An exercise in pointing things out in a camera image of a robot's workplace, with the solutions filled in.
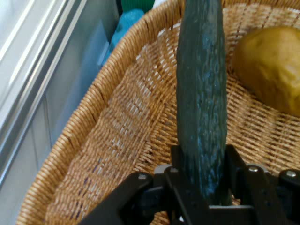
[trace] wicker basket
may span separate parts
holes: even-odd
[[[300,27],[300,0],[224,0],[228,137],[271,173],[300,169],[300,118],[267,107],[237,80],[231,56],[249,30]],[[176,134],[176,49],[184,4],[170,0],[122,39],[29,189],[17,224],[76,224],[132,171],[170,163]],[[167,224],[157,214],[153,224]]]

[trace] white wall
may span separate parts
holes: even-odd
[[[0,224],[14,224],[25,194],[68,118],[98,74],[119,15],[111,0],[87,1],[0,187]]]
[[[163,3],[166,0],[155,0],[154,4],[153,4],[153,8],[159,6],[161,3]]]

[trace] cucumber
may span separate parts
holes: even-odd
[[[183,165],[209,204],[228,204],[225,36],[220,0],[186,0],[177,50],[177,123]]]

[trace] teal cloth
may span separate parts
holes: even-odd
[[[114,48],[117,46],[118,42],[132,27],[132,25],[134,25],[143,15],[144,12],[141,9],[133,9],[121,15],[117,29],[112,36],[108,51],[104,57],[103,65],[109,58],[110,54],[113,52]]]

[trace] green fabric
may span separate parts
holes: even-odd
[[[128,12],[131,9],[139,8],[144,13],[152,9],[154,0],[121,0],[123,12]]]

